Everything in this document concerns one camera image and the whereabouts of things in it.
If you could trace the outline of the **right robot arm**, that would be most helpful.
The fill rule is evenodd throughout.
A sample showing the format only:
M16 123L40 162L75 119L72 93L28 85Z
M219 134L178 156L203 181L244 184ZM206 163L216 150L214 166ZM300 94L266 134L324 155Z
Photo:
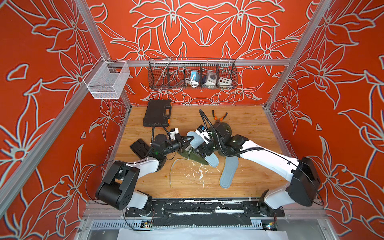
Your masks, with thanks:
M191 145L212 167L217 166L215 152L226 157L226 161L236 162L240 158L259 164L284 178L287 183L274 190L266 190L259 199L258 206L263 215L290 204L310 207L318 196L320 177L309 158L288 157L266 149L252 140L232 135L229 125L216 123L207 128L199 126L194 132L196 138Z

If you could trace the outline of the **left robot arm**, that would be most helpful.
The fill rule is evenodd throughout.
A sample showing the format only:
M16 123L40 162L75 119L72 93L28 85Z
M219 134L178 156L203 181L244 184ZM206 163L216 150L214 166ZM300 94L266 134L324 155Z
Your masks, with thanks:
M165 164L167 155L183 151L194 137L176 134L174 139L164 134L157 135L146 156L135 163L114 161L102 179L96 199L117 210L150 208L150 196L136 191L138 180L148 174L158 172Z

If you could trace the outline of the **grey insole being inserted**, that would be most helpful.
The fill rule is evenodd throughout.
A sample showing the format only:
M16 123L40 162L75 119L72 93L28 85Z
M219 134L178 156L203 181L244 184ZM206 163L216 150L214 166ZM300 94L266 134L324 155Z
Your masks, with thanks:
M213 168L216 168L219 165L219 159L214 153L212 143L209 142L207 144L201 136L199 136L196 132L193 131L188 132L187 136L193 137L189 146L192 146L192 148L198 153L198 155L203 157L208 162L208 165Z

